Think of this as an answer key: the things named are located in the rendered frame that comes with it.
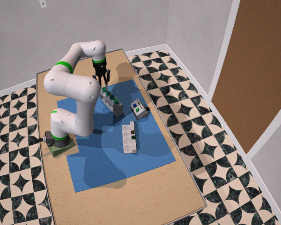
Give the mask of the blue flat mat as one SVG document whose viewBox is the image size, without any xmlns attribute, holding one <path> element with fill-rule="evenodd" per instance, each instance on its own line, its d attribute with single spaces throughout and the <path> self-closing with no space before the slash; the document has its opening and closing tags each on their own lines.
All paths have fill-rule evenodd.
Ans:
<svg viewBox="0 0 281 225">
<path fill-rule="evenodd" d="M 88 137 L 75 135 L 79 152 L 67 163 L 75 192 L 123 180 L 175 160 L 151 111 L 137 120 L 131 103 L 139 99 L 148 107 L 134 79 L 109 85 L 108 90 L 123 104 L 118 117 L 100 96 L 94 110 L 94 131 Z M 134 122 L 137 153 L 124 154 L 122 125 Z"/>
</svg>

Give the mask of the white sloping button panel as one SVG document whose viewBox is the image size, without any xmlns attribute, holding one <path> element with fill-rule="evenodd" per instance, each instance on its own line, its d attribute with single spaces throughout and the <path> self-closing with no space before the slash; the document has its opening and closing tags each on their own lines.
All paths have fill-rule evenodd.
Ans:
<svg viewBox="0 0 281 225">
<path fill-rule="evenodd" d="M 149 107 L 144 107 L 143 103 L 137 99 L 131 105 L 131 110 L 137 120 L 145 118 L 148 116 L 148 111 L 150 111 Z"/>
</svg>

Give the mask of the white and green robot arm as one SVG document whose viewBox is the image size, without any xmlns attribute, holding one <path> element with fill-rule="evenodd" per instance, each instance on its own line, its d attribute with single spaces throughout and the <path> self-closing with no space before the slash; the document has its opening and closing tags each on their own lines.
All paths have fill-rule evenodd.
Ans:
<svg viewBox="0 0 281 225">
<path fill-rule="evenodd" d="M 94 131 L 94 109 L 101 93 L 99 82 L 88 76 L 74 75 L 74 69 L 81 58 L 91 57 L 93 67 L 106 67 L 106 45 L 100 40 L 78 42 L 71 46 L 61 59 L 45 76 L 44 88 L 56 96 L 76 100 L 77 113 L 58 108 L 51 113 L 51 130 L 45 131 L 43 138 L 35 142 L 44 142 L 48 147 L 65 147 L 69 144 L 69 135 L 87 137 Z"/>
</svg>

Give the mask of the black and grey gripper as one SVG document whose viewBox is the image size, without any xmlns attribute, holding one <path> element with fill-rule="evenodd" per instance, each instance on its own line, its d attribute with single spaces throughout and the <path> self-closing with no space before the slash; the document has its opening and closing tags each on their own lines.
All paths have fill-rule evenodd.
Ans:
<svg viewBox="0 0 281 225">
<path fill-rule="evenodd" d="M 105 87 L 106 87 L 106 89 L 108 90 L 108 83 L 107 82 L 109 82 L 110 81 L 110 70 L 109 69 L 106 69 L 106 67 L 104 67 L 104 68 L 102 68 L 102 69 L 95 69 L 95 71 L 96 71 L 96 73 L 95 73 L 95 75 L 92 75 L 93 76 L 93 78 L 95 78 L 96 79 L 96 76 L 98 76 L 98 82 L 99 82 L 99 84 L 100 84 L 100 86 L 101 86 L 101 92 L 103 92 L 103 89 L 102 89 L 102 84 L 101 84 L 101 78 L 102 78 L 102 76 L 104 77 L 104 83 L 105 83 Z M 106 79 L 106 76 L 105 76 L 105 74 L 106 74 L 106 72 L 107 72 L 107 79 Z M 96 79 L 97 80 L 97 79 Z"/>
</svg>

